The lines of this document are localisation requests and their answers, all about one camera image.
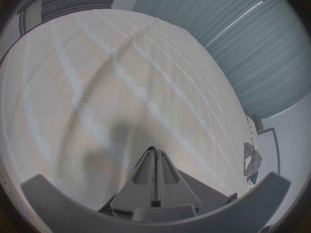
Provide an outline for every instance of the pillow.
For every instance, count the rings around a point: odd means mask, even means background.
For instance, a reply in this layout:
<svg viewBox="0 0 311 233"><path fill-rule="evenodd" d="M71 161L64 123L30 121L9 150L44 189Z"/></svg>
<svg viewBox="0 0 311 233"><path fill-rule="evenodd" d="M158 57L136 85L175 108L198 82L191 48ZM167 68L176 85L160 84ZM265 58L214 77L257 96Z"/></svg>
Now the pillow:
<svg viewBox="0 0 311 233"><path fill-rule="evenodd" d="M246 117L247 117L248 126L249 126L249 138L250 138L250 142L249 143L254 145L255 150L259 153L259 150L258 150L258 135L257 135L255 123L253 122L253 120L249 116L246 116Z"/></svg>

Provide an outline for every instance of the beige bed sheet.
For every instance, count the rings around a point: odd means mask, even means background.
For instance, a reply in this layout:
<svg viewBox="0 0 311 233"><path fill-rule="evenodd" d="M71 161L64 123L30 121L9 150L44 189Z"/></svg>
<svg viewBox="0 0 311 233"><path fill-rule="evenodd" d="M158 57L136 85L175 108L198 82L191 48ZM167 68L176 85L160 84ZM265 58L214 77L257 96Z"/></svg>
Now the beige bed sheet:
<svg viewBox="0 0 311 233"><path fill-rule="evenodd" d="M40 25L5 57L0 88L0 154L23 200L20 183L41 173L98 210L151 145L226 195L247 192L234 90L191 34L159 18L93 10Z"/></svg>

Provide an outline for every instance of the blue cloth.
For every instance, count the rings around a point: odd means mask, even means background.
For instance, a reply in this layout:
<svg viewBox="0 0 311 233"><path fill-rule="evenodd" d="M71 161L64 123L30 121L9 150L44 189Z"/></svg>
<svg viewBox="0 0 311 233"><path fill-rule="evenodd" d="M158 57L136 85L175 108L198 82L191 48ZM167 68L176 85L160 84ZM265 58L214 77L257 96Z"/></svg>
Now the blue cloth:
<svg viewBox="0 0 311 233"><path fill-rule="evenodd" d="M249 180L253 183L256 184L257 178L258 178L258 171L256 173L253 173L251 176L248 177Z"/></svg>

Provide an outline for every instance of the teal curtain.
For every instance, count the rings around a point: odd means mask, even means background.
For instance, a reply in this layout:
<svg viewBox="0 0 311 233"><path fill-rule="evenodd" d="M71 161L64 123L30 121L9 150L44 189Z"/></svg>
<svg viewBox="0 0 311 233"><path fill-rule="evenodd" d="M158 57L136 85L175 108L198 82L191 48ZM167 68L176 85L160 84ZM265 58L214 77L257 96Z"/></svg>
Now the teal curtain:
<svg viewBox="0 0 311 233"><path fill-rule="evenodd" d="M262 0L138 0L134 11L188 30L204 47ZM311 44L286 0L267 0L206 50L220 66L243 109L262 119L311 92Z"/></svg>

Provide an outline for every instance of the gray cloth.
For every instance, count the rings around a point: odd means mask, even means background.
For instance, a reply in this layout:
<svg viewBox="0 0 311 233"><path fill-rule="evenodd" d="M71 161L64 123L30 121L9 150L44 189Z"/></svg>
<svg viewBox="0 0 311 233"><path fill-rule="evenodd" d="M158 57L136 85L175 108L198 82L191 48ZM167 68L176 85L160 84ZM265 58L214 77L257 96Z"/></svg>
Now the gray cloth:
<svg viewBox="0 0 311 233"><path fill-rule="evenodd" d="M257 151L255 151L254 145L251 145L248 142L244 143L244 159L250 155L252 156L252 160L244 171L244 174L247 176L251 176L253 173L258 171L261 165L262 157Z"/></svg>

